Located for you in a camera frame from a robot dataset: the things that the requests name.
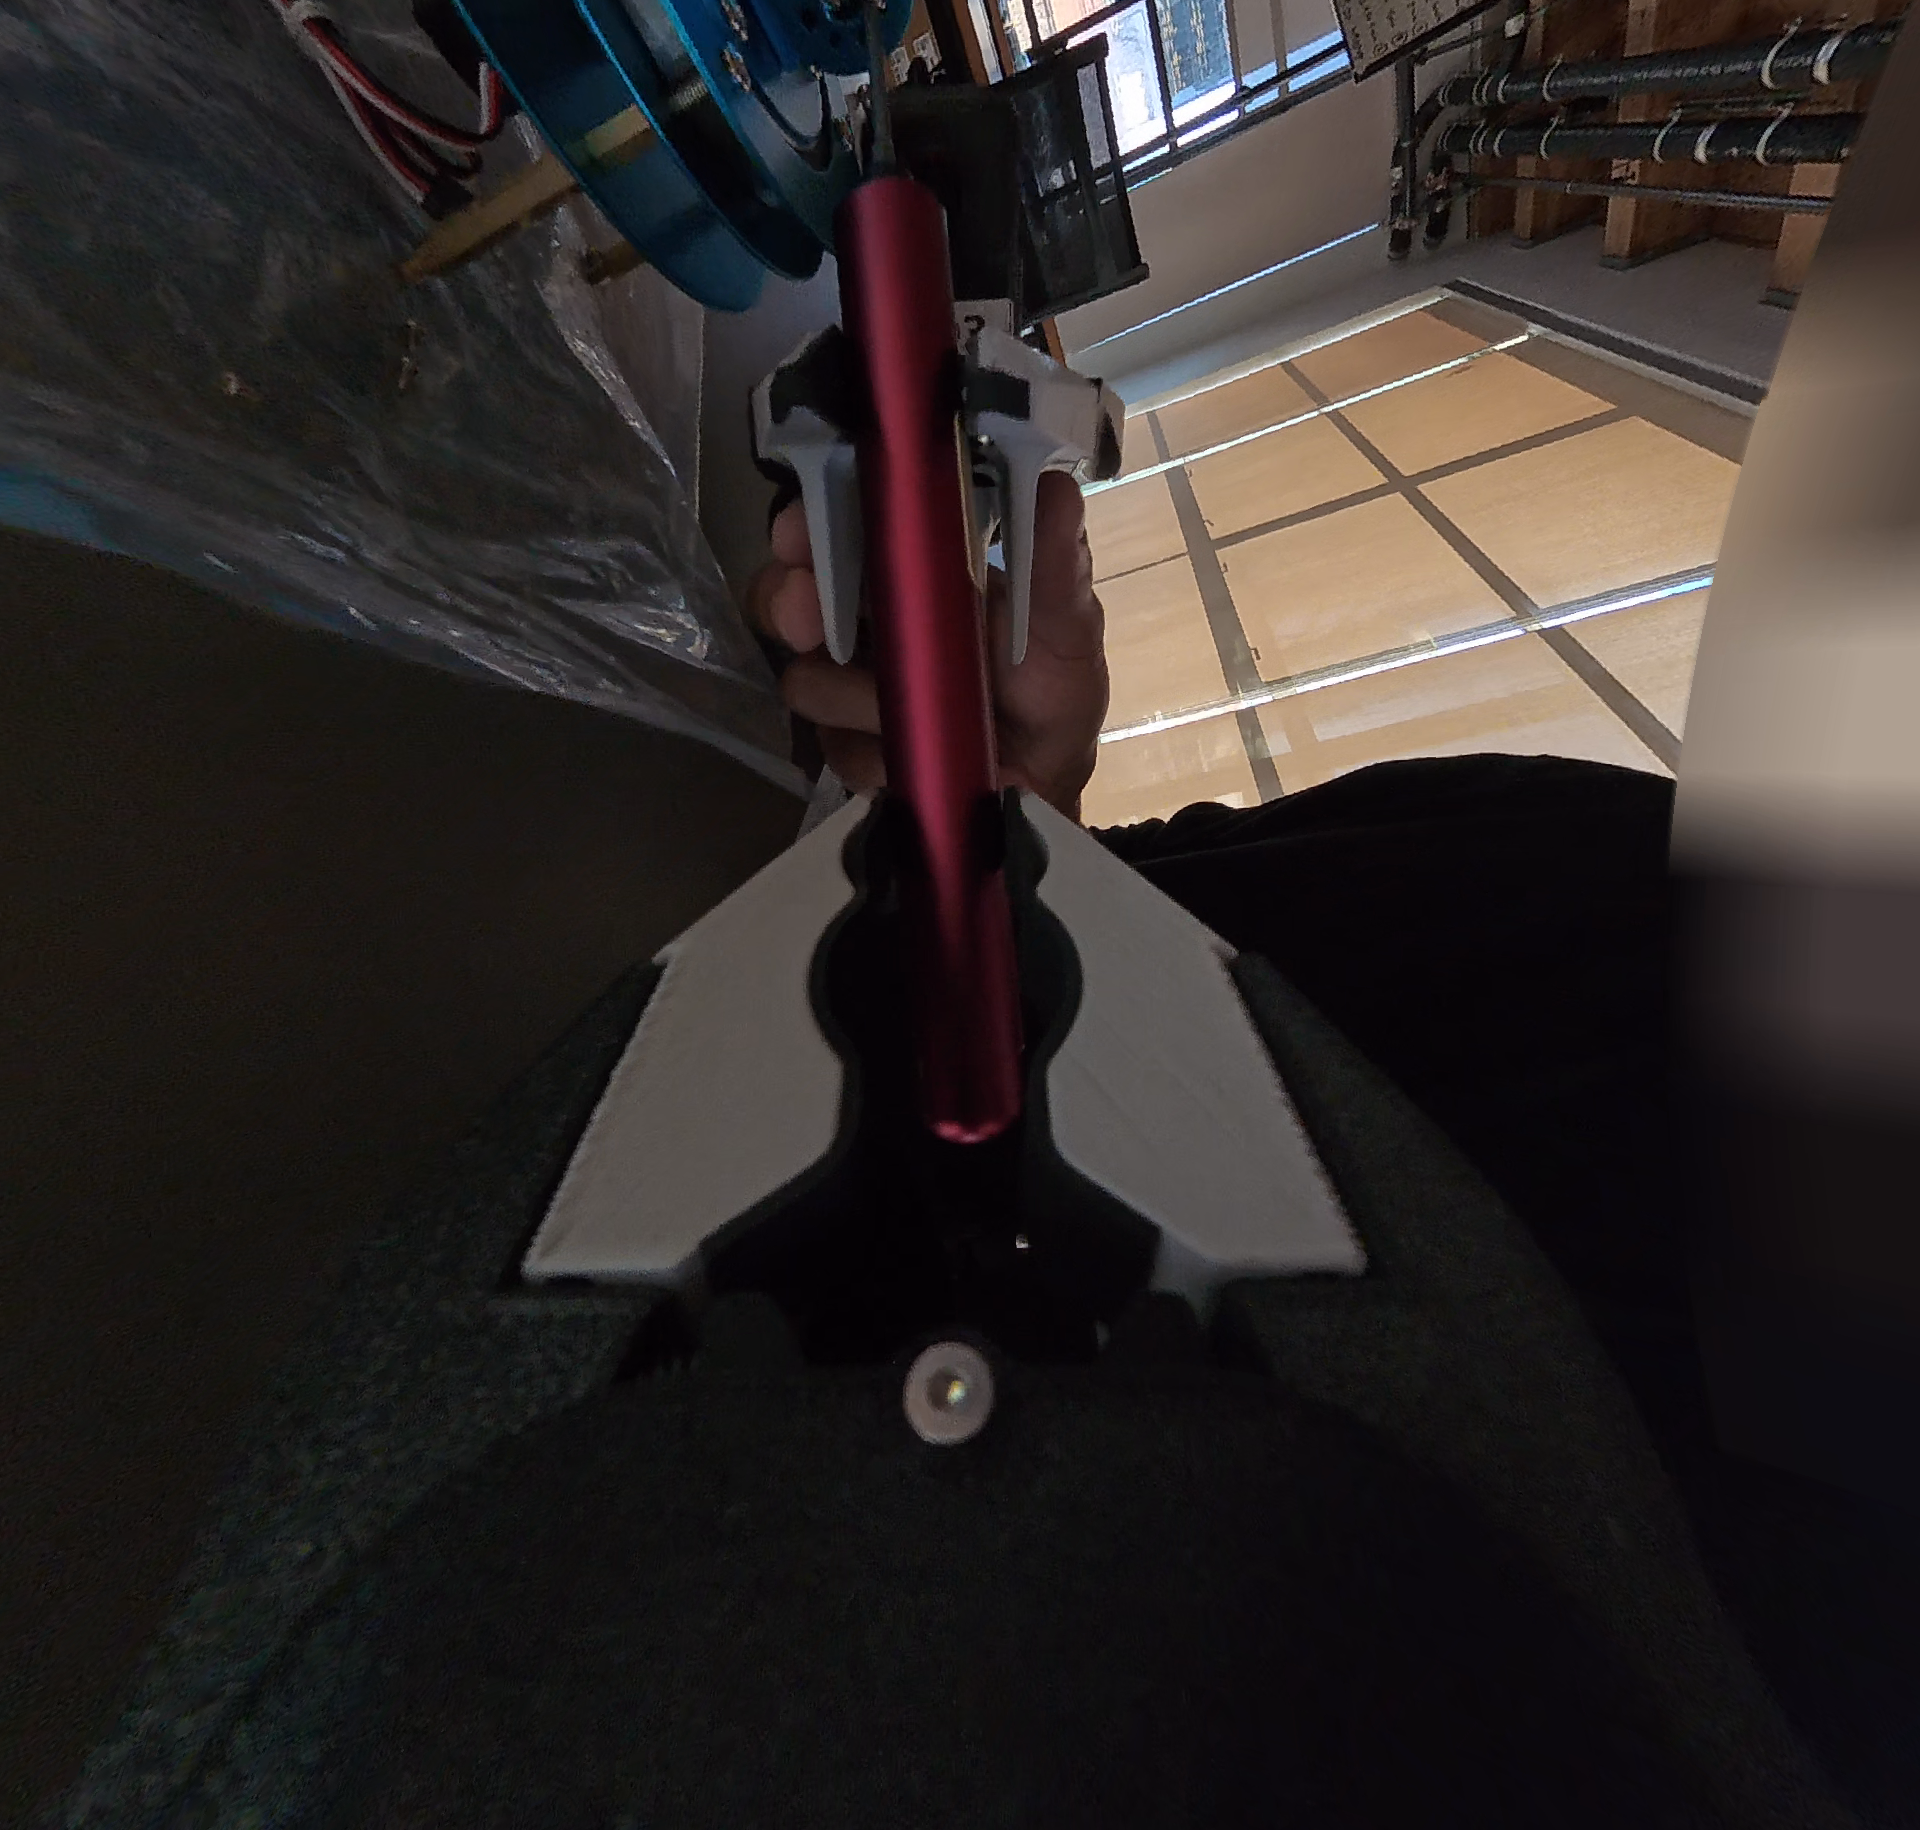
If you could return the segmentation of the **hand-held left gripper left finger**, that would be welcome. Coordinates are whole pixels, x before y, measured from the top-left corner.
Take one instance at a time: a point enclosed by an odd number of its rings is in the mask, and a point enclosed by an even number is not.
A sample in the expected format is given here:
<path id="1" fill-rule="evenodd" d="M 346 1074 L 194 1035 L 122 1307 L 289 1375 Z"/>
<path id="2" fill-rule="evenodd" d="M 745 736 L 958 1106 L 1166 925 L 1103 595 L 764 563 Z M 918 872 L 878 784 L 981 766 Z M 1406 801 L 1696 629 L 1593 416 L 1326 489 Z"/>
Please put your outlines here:
<path id="1" fill-rule="evenodd" d="M 521 1260 L 530 1288 L 688 1288 L 911 1106 L 885 800 L 853 795 L 684 930 Z"/>

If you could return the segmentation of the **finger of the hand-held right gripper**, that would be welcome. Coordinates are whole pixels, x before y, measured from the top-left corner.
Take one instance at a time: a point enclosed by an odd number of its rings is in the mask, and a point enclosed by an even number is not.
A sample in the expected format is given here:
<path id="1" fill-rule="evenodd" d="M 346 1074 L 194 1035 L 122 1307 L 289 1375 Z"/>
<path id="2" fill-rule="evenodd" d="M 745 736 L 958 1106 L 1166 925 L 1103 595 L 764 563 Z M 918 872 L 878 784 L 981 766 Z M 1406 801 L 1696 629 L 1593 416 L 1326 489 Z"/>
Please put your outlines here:
<path id="1" fill-rule="evenodd" d="M 1074 373 L 1005 331 L 970 331 L 962 343 L 962 420 L 977 527 L 999 531 L 1005 660 L 1020 664 L 1044 474 L 1079 485 L 1113 478 L 1125 410 L 1100 380 Z"/>
<path id="2" fill-rule="evenodd" d="M 838 664 L 850 664 L 857 646 L 866 551 L 857 444 L 863 428 L 866 366 L 840 329 L 808 337 L 753 385 L 756 459 L 797 483 L 824 648 Z"/>

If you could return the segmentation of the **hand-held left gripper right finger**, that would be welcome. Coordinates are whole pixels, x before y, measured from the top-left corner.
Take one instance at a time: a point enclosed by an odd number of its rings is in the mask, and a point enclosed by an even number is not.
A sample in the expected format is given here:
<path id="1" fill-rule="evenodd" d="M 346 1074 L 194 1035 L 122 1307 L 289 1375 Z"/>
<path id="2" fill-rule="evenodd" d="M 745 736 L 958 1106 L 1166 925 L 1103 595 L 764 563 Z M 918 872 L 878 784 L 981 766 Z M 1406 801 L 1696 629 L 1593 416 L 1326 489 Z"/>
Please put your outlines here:
<path id="1" fill-rule="evenodd" d="M 1155 1230 L 1149 1288 L 1212 1300 L 1240 1279 L 1363 1275 L 1227 940 L 1044 800 L 1017 803 L 1044 856 L 1037 900 L 1079 976 L 1044 1059 L 1052 1142 Z"/>

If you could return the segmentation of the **red screwdriver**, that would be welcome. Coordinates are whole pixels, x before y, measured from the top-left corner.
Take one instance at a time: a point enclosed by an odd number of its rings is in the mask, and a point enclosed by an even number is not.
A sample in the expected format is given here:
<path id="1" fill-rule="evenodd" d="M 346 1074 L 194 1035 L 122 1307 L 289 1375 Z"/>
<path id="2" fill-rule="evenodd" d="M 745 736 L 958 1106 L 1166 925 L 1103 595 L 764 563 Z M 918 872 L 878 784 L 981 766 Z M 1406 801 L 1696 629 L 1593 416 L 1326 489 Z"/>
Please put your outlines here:
<path id="1" fill-rule="evenodd" d="M 861 380 L 854 474 L 914 1091 L 936 1140 L 972 1147 L 1020 1120 L 1021 1019 L 947 227 L 936 195 L 900 172 L 893 0 L 854 9 L 870 146 L 835 213 L 835 255 L 840 329 Z"/>

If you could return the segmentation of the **blue toy robot arm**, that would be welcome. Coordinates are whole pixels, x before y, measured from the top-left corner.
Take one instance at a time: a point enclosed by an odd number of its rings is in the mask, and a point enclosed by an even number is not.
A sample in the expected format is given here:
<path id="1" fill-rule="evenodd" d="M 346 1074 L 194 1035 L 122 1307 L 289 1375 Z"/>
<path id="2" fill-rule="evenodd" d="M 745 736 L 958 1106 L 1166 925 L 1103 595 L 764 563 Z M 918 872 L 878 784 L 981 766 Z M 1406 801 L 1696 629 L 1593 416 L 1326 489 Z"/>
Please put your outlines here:
<path id="1" fill-rule="evenodd" d="M 701 306 L 810 278 L 857 183 L 843 91 L 914 0 L 450 0 L 613 232 Z"/>

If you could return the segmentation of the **person's right hand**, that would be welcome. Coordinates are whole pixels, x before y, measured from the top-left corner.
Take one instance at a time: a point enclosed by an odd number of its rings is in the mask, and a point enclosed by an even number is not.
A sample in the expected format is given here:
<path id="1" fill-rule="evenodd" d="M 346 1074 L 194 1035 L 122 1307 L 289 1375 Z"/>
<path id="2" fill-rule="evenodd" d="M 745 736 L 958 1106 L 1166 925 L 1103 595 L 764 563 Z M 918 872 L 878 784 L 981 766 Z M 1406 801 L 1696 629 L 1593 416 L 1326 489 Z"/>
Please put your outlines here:
<path id="1" fill-rule="evenodd" d="M 1092 584 L 1084 501 L 1071 475 L 1037 487 L 1025 648 L 1005 655 L 1005 574 L 989 573 L 989 680 L 1000 781 L 1079 820 L 1109 707 L 1105 629 Z M 872 668 L 835 664 L 812 573 L 803 505 L 781 491 L 768 512 L 764 563 L 748 592 L 753 634 L 780 654 L 780 696 L 794 716 L 810 770 L 826 767 L 854 793 L 885 786 L 880 703 Z"/>

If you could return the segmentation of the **large grid window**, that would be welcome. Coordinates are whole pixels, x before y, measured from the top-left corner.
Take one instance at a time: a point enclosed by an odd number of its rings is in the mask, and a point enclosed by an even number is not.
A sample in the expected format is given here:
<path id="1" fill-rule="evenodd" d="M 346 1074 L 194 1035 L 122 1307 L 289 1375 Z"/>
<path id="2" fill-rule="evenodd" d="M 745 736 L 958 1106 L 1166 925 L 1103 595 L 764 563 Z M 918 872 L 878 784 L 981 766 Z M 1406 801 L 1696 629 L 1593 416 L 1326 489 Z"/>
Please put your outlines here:
<path id="1" fill-rule="evenodd" d="M 1349 77 L 1333 0 L 1000 0 L 1023 58 L 1100 36 L 1115 146 L 1150 180 Z"/>

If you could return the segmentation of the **person's black sleeve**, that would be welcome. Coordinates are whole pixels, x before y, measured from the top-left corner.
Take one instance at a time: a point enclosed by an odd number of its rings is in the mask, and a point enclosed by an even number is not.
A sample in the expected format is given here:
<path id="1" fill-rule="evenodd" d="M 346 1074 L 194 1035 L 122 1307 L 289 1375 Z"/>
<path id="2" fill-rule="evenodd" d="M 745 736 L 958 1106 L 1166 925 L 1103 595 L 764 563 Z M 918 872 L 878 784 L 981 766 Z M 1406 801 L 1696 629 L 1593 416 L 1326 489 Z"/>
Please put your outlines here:
<path id="1" fill-rule="evenodd" d="M 1473 754 L 1094 839 L 1446 1134 L 1686 1471 L 1915 1545 L 1915 890 L 1671 862 L 1671 815 Z"/>

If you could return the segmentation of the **clear plastic bag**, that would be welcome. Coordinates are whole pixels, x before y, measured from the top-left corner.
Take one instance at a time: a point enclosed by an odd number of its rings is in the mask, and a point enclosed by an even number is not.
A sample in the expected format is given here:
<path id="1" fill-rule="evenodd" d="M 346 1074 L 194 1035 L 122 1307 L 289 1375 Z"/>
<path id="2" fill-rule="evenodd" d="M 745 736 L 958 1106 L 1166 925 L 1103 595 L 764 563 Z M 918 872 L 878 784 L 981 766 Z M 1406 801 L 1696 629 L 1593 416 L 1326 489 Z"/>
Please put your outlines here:
<path id="1" fill-rule="evenodd" d="M 413 0 L 3 0 L 3 525 L 800 791 L 698 520 L 703 316 L 564 204 L 404 284 L 426 215 L 320 31 L 478 123 Z"/>

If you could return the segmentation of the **black insulated pipe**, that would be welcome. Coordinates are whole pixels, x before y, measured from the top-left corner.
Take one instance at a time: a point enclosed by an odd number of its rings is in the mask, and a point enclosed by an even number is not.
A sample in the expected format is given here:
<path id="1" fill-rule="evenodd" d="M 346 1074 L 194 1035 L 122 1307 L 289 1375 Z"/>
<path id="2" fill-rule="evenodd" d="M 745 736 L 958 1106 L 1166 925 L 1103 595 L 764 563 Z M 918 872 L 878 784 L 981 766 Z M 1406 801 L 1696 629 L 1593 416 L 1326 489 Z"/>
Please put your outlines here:
<path id="1" fill-rule="evenodd" d="M 1665 227 L 1661 254 L 1725 218 L 1824 216 L 1863 128 L 1859 111 L 1772 106 L 1743 111 L 1674 109 L 1658 121 L 1601 115 L 1449 114 L 1394 170 L 1394 258 L 1452 238 L 1475 193 L 1560 200 L 1589 210 L 1628 208 Z"/>
<path id="2" fill-rule="evenodd" d="M 1876 75 L 1905 18 L 1830 31 L 1782 31 L 1748 44 L 1715 44 L 1619 61 L 1554 61 L 1549 66 L 1490 66 L 1449 80 L 1413 114 L 1430 128 L 1452 109 L 1571 106 L 1668 95 L 1681 101 L 1763 92 L 1796 96 Z"/>

